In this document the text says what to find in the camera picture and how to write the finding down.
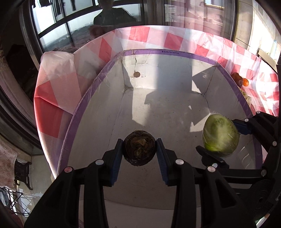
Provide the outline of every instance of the plastic-wrapped green vegetable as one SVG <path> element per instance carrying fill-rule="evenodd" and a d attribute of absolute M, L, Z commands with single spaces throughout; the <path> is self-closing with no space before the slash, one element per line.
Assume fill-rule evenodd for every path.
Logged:
<path fill-rule="evenodd" d="M 234 152 L 239 143 L 239 132 L 233 122 L 220 115 L 208 117 L 203 128 L 202 139 L 205 149 L 229 155 Z"/>

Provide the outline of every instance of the checkered tablecloth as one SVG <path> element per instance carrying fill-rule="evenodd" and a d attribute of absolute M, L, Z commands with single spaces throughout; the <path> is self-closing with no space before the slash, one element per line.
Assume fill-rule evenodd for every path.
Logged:
<path fill-rule="evenodd" d="M 34 95 L 39 137 L 56 177 L 64 138 L 76 107 L 106 63 L 128 49 L 171 49 L 205 56 L 230 74 L 249 80 L 244 91 L 252 112 L 274 116 L 279 110 L 276 73 L 257 56 L 233 42 L 209 33 L 169 26 L 138 26 L 111 31 L 90 41 L 74 54 L 46 52 L 41 59 Z"/>

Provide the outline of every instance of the silver screw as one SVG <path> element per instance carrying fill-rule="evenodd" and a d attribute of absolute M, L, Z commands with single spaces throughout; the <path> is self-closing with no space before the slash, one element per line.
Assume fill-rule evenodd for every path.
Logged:
<path fill-rule="evenodd" d="M 266 175 L 266 173 L 267 173 L 266 170 L 263 169 L 260 174 L 264 177 Z"/>
<path fill-rule="evenodd" d="M 96 160 L 96 165 L 103 165 L 104 161 L 102 159 Z"/>
<path fill-rule="evenodd" d="M 72 171 L 72 168 L 71 167 L 66 167 L 65 169 L 64 169 L 64 171 L 66 172 L 66 173 L 70 173 L 71 171 Z"/>
<path fill-rule="evenodd" d="M 177 159 L 176 160 L 176 164 L 178 165 L 183 165 L 184 164 L 184 161 L 182 159 Z"/>
<path fill-rule="evenodd" d="M 213 173 L 213 172 L 216 171 L 215 167 L 213 167 L 213 166 L 209 166 L 209 167 L 207 168 L 207 170 L 208 170 L 209 172 L 211 172 L 211 173 Z"/>

